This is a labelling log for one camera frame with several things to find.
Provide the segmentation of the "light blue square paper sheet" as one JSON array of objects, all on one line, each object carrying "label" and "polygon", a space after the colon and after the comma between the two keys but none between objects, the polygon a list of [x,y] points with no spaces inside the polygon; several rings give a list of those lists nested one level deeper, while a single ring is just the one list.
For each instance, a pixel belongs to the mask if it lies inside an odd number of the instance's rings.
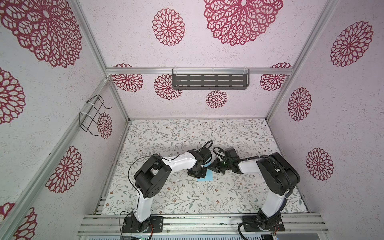
[{"label": "light blue square paper sheet", "polygon": [[207,170],[204,178],[197,179],[198,182],[212,182],[213,180],[213,171],[211,170]]}]

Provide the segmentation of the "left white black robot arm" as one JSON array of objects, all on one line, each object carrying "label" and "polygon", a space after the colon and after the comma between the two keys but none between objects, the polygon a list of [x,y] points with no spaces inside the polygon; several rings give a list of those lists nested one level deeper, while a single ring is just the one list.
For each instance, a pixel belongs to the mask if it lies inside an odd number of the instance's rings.
[{"label": "left white black robot arm", "polygon": [[139,200],[134,216],[139,223],[147,221],[151,216],[153,197],[163,188],[170,175],[179,171],[187,171],[188,176],[203,179],[212,159],[208,148],[192,149],[176,157],[165,158],[158,154],[151,155],[135,173],[135,187],[139,191]]}]

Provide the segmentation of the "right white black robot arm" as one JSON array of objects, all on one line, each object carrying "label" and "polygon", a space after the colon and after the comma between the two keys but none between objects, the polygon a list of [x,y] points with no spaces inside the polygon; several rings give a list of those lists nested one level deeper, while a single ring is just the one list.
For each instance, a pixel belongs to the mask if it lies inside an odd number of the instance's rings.
[{"label": "right white black robot arm", "polygon": [[298,172],[287,162],[280,153],[249,158],[238,158],[219,155],[208,169],[225,174],[232,171],[236,174],[261,174],[269,192],[265,203],[260,208],[260,222],[277,219],[284,210],[289,196],[300,182]]}]

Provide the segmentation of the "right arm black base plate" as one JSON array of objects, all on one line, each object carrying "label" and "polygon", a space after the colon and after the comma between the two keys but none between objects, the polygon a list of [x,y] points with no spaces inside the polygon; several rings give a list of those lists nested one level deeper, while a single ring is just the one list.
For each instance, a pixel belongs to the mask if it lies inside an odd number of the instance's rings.
[{"label": "right arm black base plate", "polygon": [[245,232],[283,232],[285,226],[281,215],[265,220],[260,215],[243,216]]}]

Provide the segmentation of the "dark grey slotted wall shelf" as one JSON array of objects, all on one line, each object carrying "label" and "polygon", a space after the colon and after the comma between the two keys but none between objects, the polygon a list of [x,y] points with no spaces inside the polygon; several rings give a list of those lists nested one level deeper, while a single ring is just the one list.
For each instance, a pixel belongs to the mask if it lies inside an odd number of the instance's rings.
[{"label": "dark grey slotted wall shelf", "polygon": [[246,90],[250,85],[250,75],[179,74],[172,69],[171,84],[174,90]]}]

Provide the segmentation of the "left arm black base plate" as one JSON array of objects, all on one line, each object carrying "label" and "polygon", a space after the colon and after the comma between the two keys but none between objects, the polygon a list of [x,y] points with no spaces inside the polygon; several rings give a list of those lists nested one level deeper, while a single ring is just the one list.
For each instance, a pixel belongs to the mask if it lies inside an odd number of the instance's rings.
[{"label": "left arm black base plate", "polygon": [[122,233],[161,233],[163,231],[164,217],[149,217],[140,223],[134,215],[125,217]]}]

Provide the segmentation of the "aluminium front rail frame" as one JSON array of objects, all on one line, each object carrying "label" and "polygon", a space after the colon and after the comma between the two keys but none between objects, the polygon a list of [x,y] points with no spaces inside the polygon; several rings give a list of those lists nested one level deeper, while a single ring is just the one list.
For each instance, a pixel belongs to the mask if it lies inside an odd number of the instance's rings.
[{"label": "aluminium front rail frame", "polygon": [[[153,215],[150,223],[154,226],[154,235],[238,235],[238,225],[250,214],[194,214],[194,215]],[[125,227],[125,215],[86,215],[80,224],[77,236],[120,236]],[[246,234],[328,234],[329,230],[320,214],[285,213],[270,230],[261,231],[254,225]]]}]

